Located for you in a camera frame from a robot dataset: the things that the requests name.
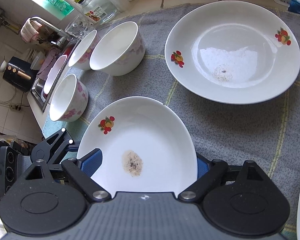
blue gripper pad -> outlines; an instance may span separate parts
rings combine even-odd
[[[83,161],[83,159],[84,157],[81,159],[82,164],[80,168],[85,174],[91,177],[102,163],[102,152],[99,149],[98,151],[93,153],[90,157],[88,157],[86,160]],[[209,171],[209,165],[207,162],[203,161],[198,157],[197,157],[197,162],[198,162],[198,179],[199,179]]]
[[[209,165],[197,157],[198,161],[198,179],[209,171]]]
[[[82,162],[80,169],[89,177],[96,172],[102,163],[102,152],[100,149]]]

plate rim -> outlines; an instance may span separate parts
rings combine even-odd
[[[299,51],[299,54],[298,54],[298,55],[299,55],[298,61],[299,61],[299,62],[298,62],[298,64],[295,64],[295,65],[298,66],[298,73],[297,73],[297,75],[292,79],[292,82],[289,84],[289,86],[288,86],[284,91],[282,91],[281,93],[276,94],[276,95],[274,95],[274,96],[267,97],[267,98],[265,98],[265,99],[263,99],[263,100],[258,100],[258,101],[253,101],[253,102],[229,102],[229,101],[222,101],[222,100],[213,99],[213,98],[210,98],[210,97],[207,97],[207,96],[203,96],[203,95],[201,95],[201,94],[195,92],[194,90],[190,89],[188,86],[186,86],[185,84],[183,84],[181,81],[179,81],[178,78],[174,75],[174,73],[173,73],[172,69],[169,67],[169,63],[168,63],[168,62],[169,62],[169,59],[170,59],[170,52],[167,54],[167,50],[166,50],[166,49],[167,49],[167,43],[168,43],[168,40],[169,40],[169,38],[170,38],[170,36],[171,36],[171,33],[173,32],[173,30],[174,30],[174,28],[177,26],[177,24],[178,24],[183,18],[185,18],[186,16],[188,16],[188,14],[194,13],[194,11],[201,9],[201,8],[204,7],[204,6],[208,6],[208,5],[215,4],[215,3],[243,3],[243,4],[249,4],[249,5],[252,5],[252,6],[256,6],[256,7],[259,7],[259,8],[261,8],[261,9],[263,9],[263,10],[266,10],[267,12],[272,13],[275,17],[277,17],[277,18],[284,24],[284,26],[286,26],[286,29],[291,33],[291,36],[294,37],[294,39],[295,39],[295,41],[296,41],[296,45],[298,46],[298,51]],[[268,9],[266,9],[266,8],[260,6],[260,5],[257,5],[257,4],[254,4],[254,3],[250,3],[250,2],[245,2],[245,1],[236,1],[236,0],[216,1],[216,2],[212,2],[212,3],[207,3],[207,4],[204,4],[204,5],[202,5],[202,6],[198,7],[198,8],[196,8],[196,9],[194,9],[194,10],[188,12],[186,15],[184,15],[180,20],[178,20],[178,22],[174,25],[174,27],[173,27],[173,28],[171,29],[171,31],[169,32],[169,35],[168,35],[168,37],[167,37],[167,39],[166,39],[166,43],[165,43],[165,45],[164,45],[164,57],[165,57],[166,65],[167,65],[167,67],[168,67],[170,73],[171,73],[171,74],[173,75],[173,77],[178,81],[178,83],[181,84],[183,87],[185,87],[187,90],[189,90],[190,92],[192,92],[192,93],[194,93],[194,94],[196,94],[196,95],[198,95],[198,96],[200,96],[200,97],[202,97],[202,98],[205,98],[205,99],[208,99],[208,100],[211,100],[211,101],[214,101],[214,102],[223,103],[223,104],[230,104],[230,105],[250,105],[250,104],[257,104],[257,103],[266,102],[266,101],[268,101],[268,100],[271,100],[271,99],[273,99],[273,98],[276,98],[277,96],[279,96],[279,95],[281,95],[282,93],[284,93],[285,91],[287,91],[287,90],[294,84],[294,82],[296,81],[296,79],[297,79],[297,77],[298,77],[298,75],[299,75],[299,72],[300,72],[300,46],[299,46],[299,43],[298,43],[298,41],[297,41],[297,39],[296,39],[294,33],[291,31],[291,29],[289,28],[289,26],[287,26],[287,24],[286,24],[282,19],[280,19],[277,15],[275,15],[273,12],[269,11]]]

tile floor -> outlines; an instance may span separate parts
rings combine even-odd
[[[3,57],[9,61],[11,57],[18,57],[28,46],[23,43],[21,38],[11,31],[0,28],[0,65]],[[0,101],[10,100],[15,88],[2,79],[3,73],[0,72]],[[13,103],[21,102],[22,92],[17,90]],[[26,95],[23,96],[22,104],[28,106]],[[31,111],[30,107],[22,107],[21,111],[13,111],[0,105],[0,132],[8,135],[16,135],[19,139],[39,143],[42,138],[41,129]]]

green soap bottle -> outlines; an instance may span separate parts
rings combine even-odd
[[[47,0],[49,3],[53,4],[56,8],[60,10],[64,15],[71,13],[74,8],[68,4],[65,0]]]

pink dish cloth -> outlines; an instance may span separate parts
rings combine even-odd
[[[38,71],[37,77],[43,80],[47,80],[48,74],[51,70],[51,68],[53,67],[53,65],[55,64],[55,62],[57,61],[57,54],[60,52],[59,49],[57,48],[52,48],[47,57],[46,60],[44,61],[44,63],[42,64],[40,70]]]
[[[38,30],[42,25],[36,21],[30,22],[30,18],[26,21],[20,31],[21,38],[24,42],[35,41],[39,35]]]

